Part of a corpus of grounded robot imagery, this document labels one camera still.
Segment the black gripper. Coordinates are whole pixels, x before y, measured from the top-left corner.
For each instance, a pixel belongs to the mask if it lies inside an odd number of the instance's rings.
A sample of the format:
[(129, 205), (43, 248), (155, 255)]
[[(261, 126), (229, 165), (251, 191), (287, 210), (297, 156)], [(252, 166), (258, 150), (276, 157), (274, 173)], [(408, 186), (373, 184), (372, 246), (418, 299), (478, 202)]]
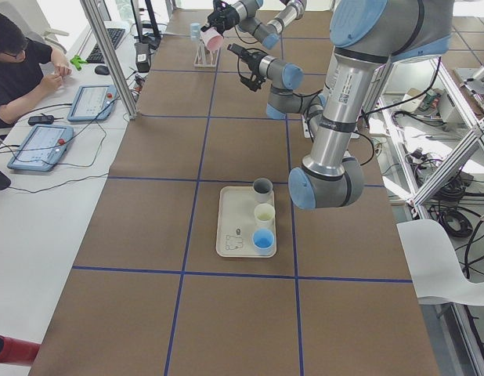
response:
[(237, 70), (240, 69), (240, 61), (243, 61), (251, 71), (251, 76), (249, 78), (243, 76), (241, 72), (238, 71), (240, 82), (252, 92), (260, 90), (262, 84), (265, 83), (265, 76), (260, 73), (259, 67), (262, 60), (267, 56), (267, 53), (260, 50), (250, 52), (236, 43), (229, 44), (227, 49), (238, 56)]
[(213, 12), (208, 16), (208, 25), (200, 30), (206, 32), (211, 27), (217, 30), (220, 35), (230, 30), (239, 23), (239, 13), (236, 9), (222, 0), (213, 1)]

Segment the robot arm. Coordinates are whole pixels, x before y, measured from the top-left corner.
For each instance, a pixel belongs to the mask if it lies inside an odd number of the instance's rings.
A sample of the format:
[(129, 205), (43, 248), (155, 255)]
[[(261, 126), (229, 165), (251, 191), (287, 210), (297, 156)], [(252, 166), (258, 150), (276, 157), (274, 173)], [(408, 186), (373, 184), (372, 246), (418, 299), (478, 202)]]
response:
[(259, 81), (272, 82), (266, 113), (271, 118), (301, 114), (312, 149), (288, 178), (291, 199), (301, 209), (338, 208), (354, 203), (364, 187), (359, 162), (348, 146), (374, 72), (387, 62), (424, 60), (450, 44), (451, 1), (342, 1), (333, 13), (330, 40), (334, 71), (329, 89), (310, 97), (294, 93), (302, 70), (265, 52), (237, 44), (238, 55)]
[(280, 40), (284, 29), (295, 20), (300, 20), (306, 11), (307, 1), (281, 1), (284, 8), (268, 22), (263, 22), (257, 13), (263, 1), (237, 1), (229, 4), (225, 1), (213, 1), (213, 12), (207, 22), (200, 28), (200, 39), (208, 51), (221, 48), (223, 34), (237, 28), (248, 33), (267, 49), (272, 49)]

